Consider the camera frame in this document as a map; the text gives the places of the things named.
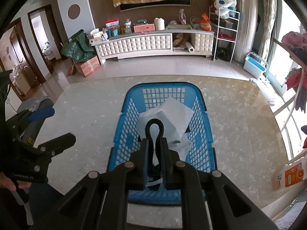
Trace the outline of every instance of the orange label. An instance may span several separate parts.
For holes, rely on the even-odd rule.
[[[301,182],[303,177],[304,170],[302,169],[302,163],[299,163],[285,171],[285,187]]]

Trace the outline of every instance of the cardboard box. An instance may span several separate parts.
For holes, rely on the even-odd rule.
[[[140,24],[134,26],[135,33],[144,31],[154,31],[154,24]]]
[[[31,89],[24,72],[20,70],[18,76],[15,78],[15,85],[21,90],[21,92],[26,95],[27,92]]]
[[[87,77],[100,67],[100,63],[98,57],[95,55],[86,62],[76,63],[75,66],[78,73],[80,73],[83,77]]]

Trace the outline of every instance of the blue and white bin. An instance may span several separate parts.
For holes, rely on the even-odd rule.
[[[212,133],[201,91],[187,82],[162,82],[139,84],[127,92],[115,131],[108,171],[127,162],[130,154],[140,149],[136,129],[139,114],[161,105],[168,97],[177,99],[194,111],[189,124],[191,132],[188,133],[193,147],[185,161],[197,170],[211,172],[215,169]],[[144,191],[130,190],[128,201],[150,205],[178,205],[181,203],[181,195],[180,190],[166,190],[162,183],[158,191],[151,191],[149,188]]]
[[[263,73],[267,71],[268,66],[268,63],[263,58],[253,52],[250,52],[245,58],[245,64],[243,68],[255,78],[259,79]]]

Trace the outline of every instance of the tufted white cabinet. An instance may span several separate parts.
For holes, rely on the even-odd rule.
[[[195,52],[173,50],[173,33],[191,34],[191,44]],[[132,33],[112,37],[110,41],[95,45],[100,63],[108,58],[131,58],[153,55],[211,55],[213,32],[201,30],[161,30],[150,33]]]
[[[213,35],[209,34],[191,34],[191,44],[195,52],[212,52]]]

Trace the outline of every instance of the drawer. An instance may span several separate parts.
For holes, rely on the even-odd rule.
[[[136,25],[134,26],[135,33],[137,32],[145,32],[145,31],[154,31],[154,24],[144,24],[144,25]]]
[[[191,34],[191,44],[195,52],[212,52],[213,34]]]
[[[170,49],[170,35],[152,35],[131,37],[128,39],[106,42],[98,45],[97,51],[101,57],[119,53],[136,52],[142,50]]]

